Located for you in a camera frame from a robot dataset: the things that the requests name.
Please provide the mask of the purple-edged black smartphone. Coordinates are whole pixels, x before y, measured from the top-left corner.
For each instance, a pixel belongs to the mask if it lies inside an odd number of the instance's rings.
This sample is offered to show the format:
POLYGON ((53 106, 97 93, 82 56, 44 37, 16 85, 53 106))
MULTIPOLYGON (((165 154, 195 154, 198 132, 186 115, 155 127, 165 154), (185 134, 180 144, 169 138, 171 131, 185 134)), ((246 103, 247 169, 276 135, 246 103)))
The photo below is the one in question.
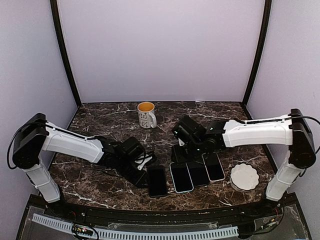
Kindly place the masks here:
POLYGON ((187 163, 187 167, 194 187, 202 187, 209 184, 210 180, 203 163, 190 161, 187 163))

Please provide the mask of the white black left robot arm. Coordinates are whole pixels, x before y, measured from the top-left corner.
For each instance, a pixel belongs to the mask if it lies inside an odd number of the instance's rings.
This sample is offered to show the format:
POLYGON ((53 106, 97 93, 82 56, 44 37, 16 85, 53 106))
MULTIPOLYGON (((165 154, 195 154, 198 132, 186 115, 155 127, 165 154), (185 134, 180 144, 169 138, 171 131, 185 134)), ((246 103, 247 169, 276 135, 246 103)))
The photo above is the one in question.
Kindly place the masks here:
POLYGON ((71 208, 63 201, 62 190, 42 162, 43 151, 80 158, 116 170, 138 188, 145 187, 143 168, 153 159, 152 153, 146 152, 135 137, 120 142, 110 141, 101 135, 80 135, 47 121, 43 113, 35 114, 12 136, 6 153, 7 166, 11 170, 23 170, 60 218, 67 218, 71 208))

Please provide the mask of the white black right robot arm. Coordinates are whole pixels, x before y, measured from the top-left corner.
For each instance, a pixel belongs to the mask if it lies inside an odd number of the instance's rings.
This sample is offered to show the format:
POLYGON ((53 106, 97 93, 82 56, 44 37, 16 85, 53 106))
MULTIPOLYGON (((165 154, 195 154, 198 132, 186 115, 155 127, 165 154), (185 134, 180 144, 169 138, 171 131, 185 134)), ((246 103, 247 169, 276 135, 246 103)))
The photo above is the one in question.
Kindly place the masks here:
POLYGON ((178 154, 185 159, 245 145, 288 146, 282 165, 267 184, 265 198, 255 205, 255 213, 266 217, 274 210, 274 202, 282 198, 300 173, 316 162, 319 150, 315 148, 307 119, 308 116, 293 108, 290 114, 278 117, 212 121, 204 128, 185 115, 175 124, 172 133, 179 141, 178 154))

